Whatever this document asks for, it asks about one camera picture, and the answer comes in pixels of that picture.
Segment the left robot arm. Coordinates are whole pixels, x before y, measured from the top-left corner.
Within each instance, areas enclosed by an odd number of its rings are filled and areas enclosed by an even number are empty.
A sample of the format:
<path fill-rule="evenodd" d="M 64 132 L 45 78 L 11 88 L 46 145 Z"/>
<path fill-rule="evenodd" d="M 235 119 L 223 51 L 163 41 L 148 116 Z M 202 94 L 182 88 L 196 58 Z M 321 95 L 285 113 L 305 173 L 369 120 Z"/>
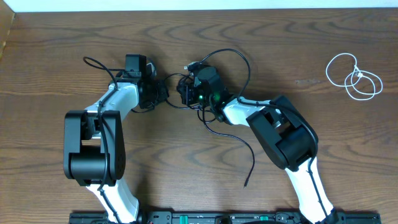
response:
<path fill-rule="evenodd" d="M 73 212 L 70 223 L 147 223 L 125 178 L 126 150 L 122 121 L 140 107 L 145 113 L 165 101 L 169 94 L 162 80 L 155 79 L 154 61 L 140 54 L 127 54 L 125 67 L 108 68 L 85 56 L 83 61 L 107 72 L 111 81 L 106 93 L 83 110 L 70 110 L 64 119 L 63 170 L 68 179 L 94 193 L 102 212 Z"/>

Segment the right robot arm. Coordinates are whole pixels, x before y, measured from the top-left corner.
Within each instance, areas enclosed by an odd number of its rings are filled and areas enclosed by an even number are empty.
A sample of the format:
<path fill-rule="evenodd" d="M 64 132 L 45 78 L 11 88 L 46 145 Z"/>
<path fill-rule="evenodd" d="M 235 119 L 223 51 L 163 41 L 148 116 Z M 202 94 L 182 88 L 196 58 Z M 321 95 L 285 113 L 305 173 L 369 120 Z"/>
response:
<path fill-rule="evenodd" d="M 310 223 L 338 223 L 318 174 L 318 137 L 291 102 L 284 96 L 265 101 L 235 96 L 215 67 L 195 62 L 185 68 L 190 82 L 177 87 L 182 103 L 197 104 L 221 123 L 249 127 L 268 158 L 289 176 L 300 213 Z"/>

